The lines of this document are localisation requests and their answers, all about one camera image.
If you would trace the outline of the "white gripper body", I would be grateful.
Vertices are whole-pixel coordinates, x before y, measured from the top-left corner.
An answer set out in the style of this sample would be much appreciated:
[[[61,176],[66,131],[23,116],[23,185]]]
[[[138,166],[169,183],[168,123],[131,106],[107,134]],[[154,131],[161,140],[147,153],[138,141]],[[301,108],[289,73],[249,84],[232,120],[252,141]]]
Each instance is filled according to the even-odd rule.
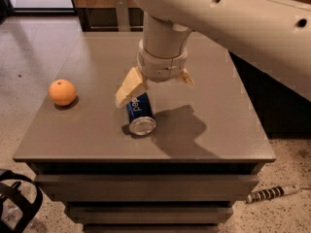
[[[186,67],[188,51],[183,50],[180,55],[173,58],[155,57],[143,47],[143,41],[139,42],[137,64],[141,73],[155,83],[162,83],[178,78]]]

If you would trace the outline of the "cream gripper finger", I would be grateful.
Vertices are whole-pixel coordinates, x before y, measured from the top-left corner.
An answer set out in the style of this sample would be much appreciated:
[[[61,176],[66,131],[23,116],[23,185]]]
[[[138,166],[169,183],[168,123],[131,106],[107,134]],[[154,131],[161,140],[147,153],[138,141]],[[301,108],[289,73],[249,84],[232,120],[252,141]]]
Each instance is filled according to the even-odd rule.
[[[147,79],[140,69],[138,67],[132,67],[116,93],[116,106],[118,108],[124,107],[134,97],[138,97],[145,93],[148,88]]]
[[[189,87],[195,87],[195,82],[186,68],[184,68],[182,72],[178,74],[176,77],[174,77],[173,81],[175,83],[186,84]]]

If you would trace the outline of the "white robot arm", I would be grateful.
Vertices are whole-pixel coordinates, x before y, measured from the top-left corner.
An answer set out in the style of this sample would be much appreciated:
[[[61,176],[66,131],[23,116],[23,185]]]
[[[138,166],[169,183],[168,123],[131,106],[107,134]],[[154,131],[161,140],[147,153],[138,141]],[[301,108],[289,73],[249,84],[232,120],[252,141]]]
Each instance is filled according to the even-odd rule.
[[[119,107],[172,79],[188,85],[186,44],[196,31],[311,100],[311,7],[293,0],[133,0],[143,10],[137,66],[116,94]]]

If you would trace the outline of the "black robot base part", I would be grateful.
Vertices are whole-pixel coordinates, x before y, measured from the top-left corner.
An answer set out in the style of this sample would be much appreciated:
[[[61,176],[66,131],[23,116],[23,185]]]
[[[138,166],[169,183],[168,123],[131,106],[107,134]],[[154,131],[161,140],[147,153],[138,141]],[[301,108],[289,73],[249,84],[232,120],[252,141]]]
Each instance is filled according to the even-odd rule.
[[[21,183],[30,183],[35,187],[36,197],[30,202],[19,190]],[[28,177],[11,170],[0,170],[1,192],[1,233],[23,233],[36,216],[43,203],[43,193],[39,186]]]

